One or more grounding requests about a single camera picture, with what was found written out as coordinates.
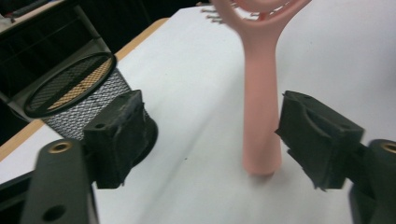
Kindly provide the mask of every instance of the wire mesh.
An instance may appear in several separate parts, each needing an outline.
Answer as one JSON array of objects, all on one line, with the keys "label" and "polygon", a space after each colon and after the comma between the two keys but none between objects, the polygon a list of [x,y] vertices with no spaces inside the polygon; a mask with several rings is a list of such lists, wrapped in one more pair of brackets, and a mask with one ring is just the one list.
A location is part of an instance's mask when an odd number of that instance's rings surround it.
[{"label": "wire mesh", "polygon": [[98,54],[74,63],[44,83],[28,108],[62,137],[83,139],[83,128],[114,98],[131,90],[114,60]]}]

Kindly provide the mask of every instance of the table surface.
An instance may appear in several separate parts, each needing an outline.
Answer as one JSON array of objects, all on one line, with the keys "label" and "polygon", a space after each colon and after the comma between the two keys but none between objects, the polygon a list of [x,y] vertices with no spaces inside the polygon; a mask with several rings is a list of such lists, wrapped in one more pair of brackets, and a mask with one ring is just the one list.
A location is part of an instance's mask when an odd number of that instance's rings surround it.
[{"label": "table surface", "polygon": [[[394,140],[396,2],[317,0],[286,27],[276,49],[278,95],[309,94]],[[119,189],[96,190],[101,223],[352,223],[343,189],[314,189],[282,145],[271,177],[241,166],[244,56],[237,34],[200,8],[180,10],[118,65],[143,92],[160,135]],[[0,183],[30,171],[60,138],[46,125],[0,162]]]}]

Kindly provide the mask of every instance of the hair brush handle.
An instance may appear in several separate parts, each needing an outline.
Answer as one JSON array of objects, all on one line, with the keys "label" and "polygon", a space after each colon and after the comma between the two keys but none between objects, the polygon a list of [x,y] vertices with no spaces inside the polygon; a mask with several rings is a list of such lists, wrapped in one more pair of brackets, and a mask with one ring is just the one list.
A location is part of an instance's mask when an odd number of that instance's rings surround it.
[{"label": "hair brush handle", "polygon": [[229,0],[212,0],[223,21],[241,37],[245,52],[243,164],[254,175],[271,175],[281,164],[276,85],[276,43],[285,26],[310,0],[238,0],[243,9],[260,12],[242,19]]}]

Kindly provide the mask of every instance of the screw hole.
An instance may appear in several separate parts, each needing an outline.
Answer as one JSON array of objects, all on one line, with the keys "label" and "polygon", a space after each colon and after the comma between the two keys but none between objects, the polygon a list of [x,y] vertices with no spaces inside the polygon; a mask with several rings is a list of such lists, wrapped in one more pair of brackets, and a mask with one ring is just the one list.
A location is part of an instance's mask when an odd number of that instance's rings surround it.
[{"label": "screw hole", "polygon": [[66,208],[63,205],[53,206],[49,210],[47,210],[46,213],[44,213],[43,220],[46,222],[55,221],[61,218],[64,215],[65,211]]},{"label": "screw hole", "polygon": [[384,143],[382,145],[382,148],[384,148],[386,151],[396,153],[396,144],[393,143]]},{"label": "screw hole", "polygon": [[61,153],[68,150],[70,147],[72,147],[70,142],[62,142],[50,148],[49,153]]},{"label": "screw hole", "polygon": [[101,129],[104,128],[106,125],[105,124],[96,124],[95,128]]}]

